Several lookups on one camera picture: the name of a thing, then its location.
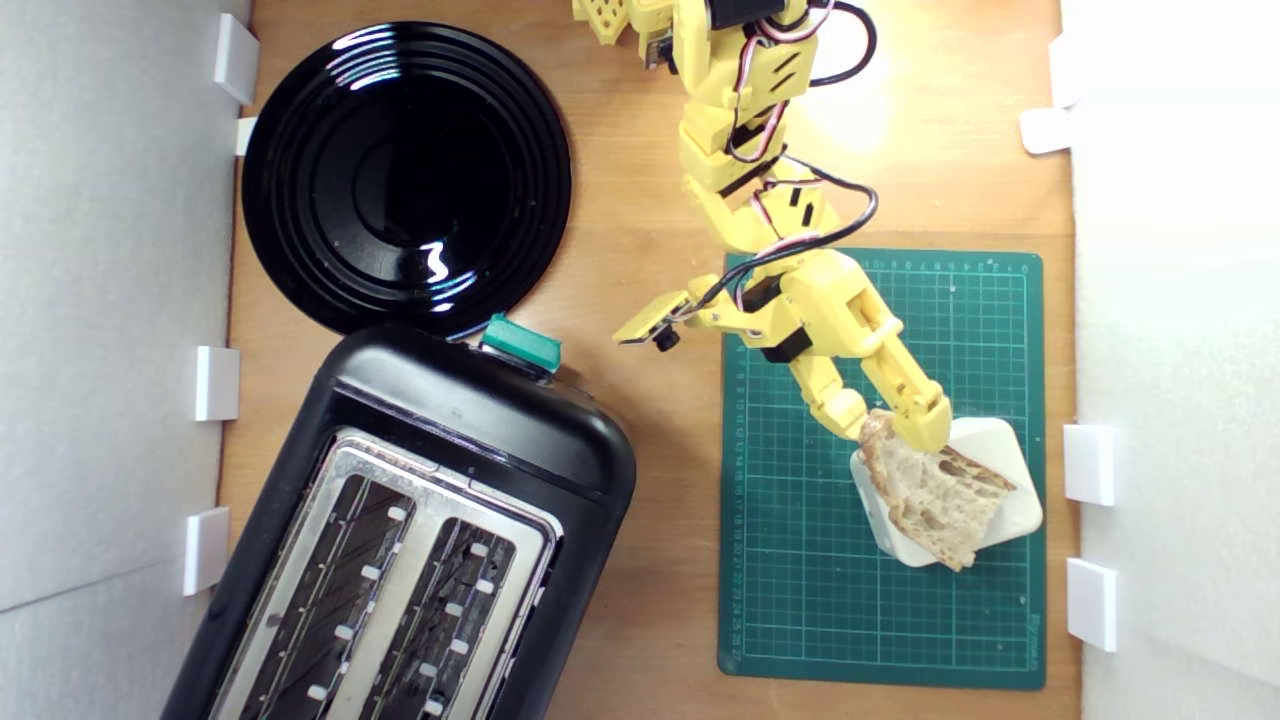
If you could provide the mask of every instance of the toast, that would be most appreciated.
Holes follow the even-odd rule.
[[[893,432],[893,415],[872,410],[859,433],[859,456],[900,533],[955,571],[970,568],[1007,478],[956,452],[920,452]]]

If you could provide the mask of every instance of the small white plate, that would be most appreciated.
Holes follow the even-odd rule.
[[[951,423],[951,439],[947,445],[1009,478],[1016,487],[1000,505],[979,548],[1029,536],[1039,529],[1044,521],[1044,510],[1041,507],[1039,496],[1036,495],[1036,486],[1027,470],[1027,461],[1023,459],[1012,425],[998,418],[957,418]],[[890,521],[888,505],[876,492],[870,473],[858,459],[858,452],[854,452],[849,465],[867,519],[870,520],[876,544],[910,568],[937,562],[937,557],[900,533]]]

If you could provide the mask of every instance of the wooden table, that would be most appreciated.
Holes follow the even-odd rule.
[[[1046,46],[1059,32],[1057,4],[868,0],[865,8],[879,28],[877,61],[856,82],[806,95],[790,115],[788,137],[796,155],[879,191],[879,214],[852,240],[1044,258],[1043,692],[805,683],[717,670],[719,338],[685,333],[666,355],[609,340],[650,297],[717,272],[723,258],[680,191],[680,82],[666,70],[645,72],[632,36],[620,46],[598,45],[585,24],[572,22],[568,0],[253,4],[252,31],[262,42],[259,102],[332,37],[392,19],[433,19],[508,46],[562,105],[576,173],[571,225],[554,265],[511,316],[564,342],[566,364],[630,433],[640,475],[553,719],[1079,716],[1080,652],[1066,634],[1064,602],[1064,557],[1076,552],[1076,519],[1062,498],[1059,432],[1073,416],[1075,391],[1070,176],[1066,158],[1030,158],[1018,136],[1019,111],[1048,101]],[[225,432],[220,501],[230,506],[238,536],[337,337],[269,283],[238,209],[236,232],[229,342],[242,351],[242,407]]]

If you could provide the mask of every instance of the white clip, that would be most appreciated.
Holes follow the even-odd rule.
[[[261,47],[253,33],[239,24],[230,13],[218,19],[218,55],[214,58],[214,82],[241,105],[253,102],[257,85],[257,56]]]
[[[1111,507],[1116,503],[1115,428],[1062,427],[1062,475],[1069,500]]]
[[[1062,33],[1048,44],[1048,76],[1053,96],[1051,108],[1029,108],[1018,118],[1023,147],[1032,155],[1044,155],[1071,147],[1075,137],[1070,108],[1089,90],[1092,65],[1074,36]]]
[[[196,421],[239,416],[239,350],[196,348]]]
[[[252,118],[241,118],[236,122],[236,156],[243,158],[248,152],[248,138],[253,135],[253,127],[257,126],[257,115]]]
[[[1066,150],[1071,146],[1071,115],[1062,108],[1032,108],[1018,118],[1023,147],[1032,155]]]
[[[230,510],[214,507],[187,516],[187,547],[183,553],[182,594],[193,596],[214,585],[227,569],[230,541]]]
[[[1066,632],[1116,651],[1116,571],[1079,557],[1066,561]]]

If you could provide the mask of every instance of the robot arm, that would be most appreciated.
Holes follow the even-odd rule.
[[[737,334],[773,363],[785,363],[814,418],[832,433],[856,439],[867,404],[846,388],[835,357],[861,360],[861,370],[893,411],[893,427],[913,446],[941,450],[950,436],[951,405],[901,342],[893,316],[863,269],[828,246],[865,225],[876,192],[785,154],[787,104],[812,85],[818,27],[837,10],[860,9],[820,0],[575,0],[602,42],[614,42],[623,22],[641,37],[641,58],[667,59],[689,100],[680,123],[684,188],[731,252],[750,259],[723,277],[703,275],[663,295],[613,337],[621,343],[678,342],[675,325]],[[744,202],[730,197],[755,186]],[[867,210],[842,223],[826,190],[868,197]]]

